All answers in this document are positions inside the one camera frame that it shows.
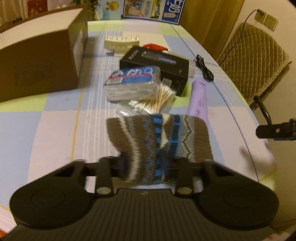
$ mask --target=pastel tablecloth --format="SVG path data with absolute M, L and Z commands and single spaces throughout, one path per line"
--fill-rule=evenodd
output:
M 186 114 L 191 83 L 204 82 L 215 161 L 254 180 L 257 175 L 261 180 L 275 170 L 267 141 L 255 135 L 258 122 L 245 100 L 184 28 L 145 20 L 89 22 L 78 89 L 0 103 L 0 229 L 8 232 L 15 225 L 9 199 L 19 187 L 74 159 L 94 162 L 118 154 L 105 127 L 106 118 L 115 117 L 116 113 L 102 86 L 119 68 L 120 57 L 106 55 L 104 36 L 136 34 L 140 45 L 155 43 L 188 59 L 194 59 L 196 54 L 204 57 L 214 74 L 214 83 L 205 82 L 196 68 L 195 77 L 189 79 L 183 97 L 176 98 L 170 113 Z

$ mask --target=purple cylinder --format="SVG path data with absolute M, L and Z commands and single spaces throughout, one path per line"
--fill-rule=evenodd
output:
M 188 115 L 201 118 L 208 124 L 207 118 L 207 90 L 205 84 L 200 81 L 194 81 L 192 84 Z

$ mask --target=black mount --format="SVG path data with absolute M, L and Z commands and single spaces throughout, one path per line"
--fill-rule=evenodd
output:
M 260 125 L 256 128 L 256 136 L 260 139 L 274 139 L 275 141 L 295 141 L 296 140 L 296 119 L 281 124 L 272 124 L 270 114 L 258 96 L 254 97 L 258 104 L 267 125 Z
M 74 161 L 18 189 L 10 210 L 18 225 L 54 229 L 85 216 L 97 199 L 117 196 L 112 177 L 124 177 L 127 157 L 104 157 L 96 163 Z M 190 163 L 185 158 L 162 158 L 165 176 L 175 179 L 175 196 L 194 200 L 197 209 L 214 223 L 231 229 L 257 229 L 271 223 L 278 199 L 269 188 L 214 161 Z M 85 189 L 95 176 L 95 193 Z M 192 177 L 201 177 L 203 191 L 194 193 Z

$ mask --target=white object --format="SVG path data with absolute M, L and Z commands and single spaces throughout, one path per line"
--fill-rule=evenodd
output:
M 104 41 L 104 48 L 109 51 L 114 51 L 114 54 L 125 54 L 133 46 L 139 46 L 139 36 L 111 36 L 106 35 Z
M 59 5 L 59 6 L 57 6 L 57 9 L 59 9 L 59 8 L 63 8 L 63 7 L 67 7 L 67 5 L 66 5 L 66 4 L 64 4 L 64 5 Z
M 131 100 L 128 105 L 138 114 L 160 113 L 160 110 L 176 96 L 176 92 L 167 85 L 160 83 L 157 86 L 157 97 L 150 100 Z

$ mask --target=black cable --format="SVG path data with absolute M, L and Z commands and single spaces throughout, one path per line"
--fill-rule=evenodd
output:
M 196 55 L 195 65 L 201 69 L 202 75 L 207 82 L 213 82 L 214 75 L 213 73 L 205 66 L 204 59 L 198 54 Z
M 237 44 L 238 44 L 239 41 L 241 40 L 241 38 L 242 38 L 242 33 L 243 33 L 243 31 L 244 31 L 244 26 L 246 25 L 246 22 L 247 22 L 248 18 L 249 18 L 254 12 L 259 12 L 261 15 L 263 15 L 263 12 L 262 12 L 260 9 L 255 9 L 255 10 L 253 10 L 253 11 L 249 14 L 249 16 L 246 18 L 246 20 L 245 20 L 245 22 L 244 22 L 244 25 L 243 25 L 243 27 L 242 27 L 242 32 L 241 32 L 241 34 L 240 34 L 240 36 L 239 36 L 239 40 L 238 40 L 238 41 L 236 42 L 236 44 L 233 45 L 232 48 L 227 52 L 227 54 L 225 55 L 224 59 L 223 59 L 222 62 L 219 64 L 219 66 L 221 66 L 221 64 L 223 64 L 223 62 L 225 61 L 227 55 L 230 53 L 231 50 L 233 50 L 233 48 L 234 48 L 235 46 L 237 46 Z

